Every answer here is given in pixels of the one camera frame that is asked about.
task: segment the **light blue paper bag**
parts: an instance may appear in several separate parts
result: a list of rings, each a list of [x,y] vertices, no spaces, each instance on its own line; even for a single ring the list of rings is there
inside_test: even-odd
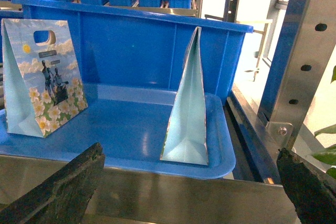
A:
[[[200,36],[201,28],[196,27],[167,127],[160,158],[163,161],[208,164]]]
[[[3,19],[7,131],[46,137],[87,108],[67,21]]]

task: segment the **crate rim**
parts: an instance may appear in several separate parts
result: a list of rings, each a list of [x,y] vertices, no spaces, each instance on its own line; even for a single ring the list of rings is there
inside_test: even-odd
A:
[[[48,7],[54,9],[66,9],[66,10],[75,10],[77,12],[85,12],[85,13],[101,13],[101,14],[115,14],[122,15],[125,17],[135,17],[135,18],[147,18],[151,20],[158,21],[166,21],[173,22],[183,25],[195,25],[195,21],[197,21],[197,25],[202,27],[210,27],[228,31],[236,31],[239,33],[253,33],[253,26],[243,25],[243,24],[235,24],[230,22],[219,22],[214,20],[205,20],[194,17],[184,17],[184,16],[175,16],[169,14],[159,14],[159,13],[149,13],[142,12],[139,10],[129,10],[122,8],[115,8],[111,6],[95,6],[93,9],[87,9],[86,5],[81,5],[78,3],[71,2],[60,2],[53,0],[12,0],[14,4],[23,4],[23,5],[31,5],[31,6],[41,6]]]

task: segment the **hole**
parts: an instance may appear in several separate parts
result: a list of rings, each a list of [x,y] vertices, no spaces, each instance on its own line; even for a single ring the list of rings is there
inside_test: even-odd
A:
[[[38,46],[52,45],[56,43],[56,36],[53,31],[35,31],[34,41]]]
[[[296,105],[296,104],[298,104],[298,103],[299,103],[299,101],[296,100],[296,99],[289,100],[289,104]]]
[[[311,65],[303,65],[302,67],[301,67],[301,71],[310,71],[311,70]]]
[[[325,31],[326,29],[327,29],[327,25],[322,24],[322,23],[316,25],[316,27],[315,27],[315,31]]]

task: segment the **bolt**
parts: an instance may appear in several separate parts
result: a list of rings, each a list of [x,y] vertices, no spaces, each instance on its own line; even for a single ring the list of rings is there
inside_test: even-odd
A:
[[[287,134],[287,128],[286,127],[280,127],[278,129],[278,134],[281,136],[285,136]]]

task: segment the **printed illustration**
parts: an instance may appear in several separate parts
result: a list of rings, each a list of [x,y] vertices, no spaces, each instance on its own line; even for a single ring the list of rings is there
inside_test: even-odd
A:
[[[68,24],[29,19],[6,19],[4,24],[35,120],[46,137],[88,107]]]

